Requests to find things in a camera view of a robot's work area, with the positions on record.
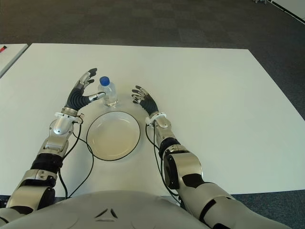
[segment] blue bottle cap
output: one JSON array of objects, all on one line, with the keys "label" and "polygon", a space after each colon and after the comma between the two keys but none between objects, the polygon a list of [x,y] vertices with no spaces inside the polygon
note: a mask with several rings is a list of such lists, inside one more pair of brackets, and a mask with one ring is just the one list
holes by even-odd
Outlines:
[{"label": "blue bottle cap", "polygon": [[110,80],[107,76],[103,76],[100,78],[100,83],[102,86],[108,86],[110,84]]}]

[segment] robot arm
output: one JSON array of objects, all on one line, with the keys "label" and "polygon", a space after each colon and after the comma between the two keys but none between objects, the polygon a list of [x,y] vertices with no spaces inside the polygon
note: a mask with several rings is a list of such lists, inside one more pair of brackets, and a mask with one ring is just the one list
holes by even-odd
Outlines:
[{"label": "robot arm", "polygon": [[94,82],[91,77],[96,71],[96,68],[89,70],[77,81],[61,113],[55,114],[57,119],[51,122],[49,136],[43,142],[31,168],[25,172],[6,208],[0,209],[0,226],[54,203],[53,187],[68,149],[73,124],[82,123],[82,119],[77,116],[78,110],[105,96],[104,92],[82,95],[84,89]]},{"label": "robot arm", "polygon": [[288,229],[258,215],[214,183],[203,180],[200,161],[182,146],[171,130],[171,123],[151,96],[141,87],[133,90],[134,103],[149,114],[147,125],[154,126],[159,156],[164,161],[165,183],[175,189],[186,210],[212,229]]}]

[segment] white plate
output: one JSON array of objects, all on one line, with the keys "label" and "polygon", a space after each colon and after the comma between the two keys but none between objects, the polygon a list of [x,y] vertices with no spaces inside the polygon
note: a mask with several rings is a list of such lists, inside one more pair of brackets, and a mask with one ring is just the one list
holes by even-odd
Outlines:
[{"label": "white plate", "polygon": [[108,112],[93,121],[87,141],[93,154],[105,161],[125,157],[137,146],[140,126],[130,114],[122,111]]}]

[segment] black joint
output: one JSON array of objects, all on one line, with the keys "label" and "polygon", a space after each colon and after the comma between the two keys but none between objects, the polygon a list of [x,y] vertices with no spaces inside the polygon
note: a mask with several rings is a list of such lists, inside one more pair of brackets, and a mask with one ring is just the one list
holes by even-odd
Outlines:
[{"label": "black joint", "polygon": [[184,184],[188,187],[197,188],[198,186],[204,184],[202,176],[197,173],[188,174],[182,177]]},{"label": "black joint", "polygon": [[179,189],[177,166],[171,155],[164,158],[164,174],[166,185],[170,189]]},{"label": "black joint", "polygon": [[180,145],[180,143],[176,138],[173,137],[168,137],[161,142],[159,150],[159,156],[161,159],[163,158],[163,153],[165,150],[172,145]]},{"label": "black joint", "polygon": [[55,200],[55,190],[51,187],[47,188],[41,197],[41,200],[38,205],[38,209],[42,209],[49,205],[54,204],[54,200]]},{"label": "black joint", "polygon": [[30,207],[26,207],[26,206],[13,206],[10,208],[14,209],[14,210],[18,211],[20,214],[24,214],[24,215],[28,215],[33,212],[33,209],[31,209]]},{"label": "black joint", "polygon": [[45,180],[24,180],[20,186],[50,186],[54,187],[56,185],[56,180],[54,177],[48,176]]},{"label": "black joint", "polygon": [[38,154],[31,169],[42,169],[57,174],[62,167],[62,157],[54,154]]}]

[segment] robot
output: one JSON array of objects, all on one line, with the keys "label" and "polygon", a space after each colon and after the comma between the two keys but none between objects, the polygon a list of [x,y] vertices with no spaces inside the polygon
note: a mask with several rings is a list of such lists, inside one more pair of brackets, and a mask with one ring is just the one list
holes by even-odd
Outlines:
[{"label": "robot", "polygon": [[78,111],[105,96],[83,96],[94,82],[97,69],[86,72],[72,89],[66,105],[51,122],[30,169],[0,209],[3,229],[288,229],[248,209],[214,183],[203,180],[200,161],[179,143],[166,114],[140,86],[132,91],[133,102],[144,108],[146,123],[154,128],[165,185],[176,190],[181,206],[147,193],[101,191],[54,204],[57,174],[73,133],[81,123]]}]

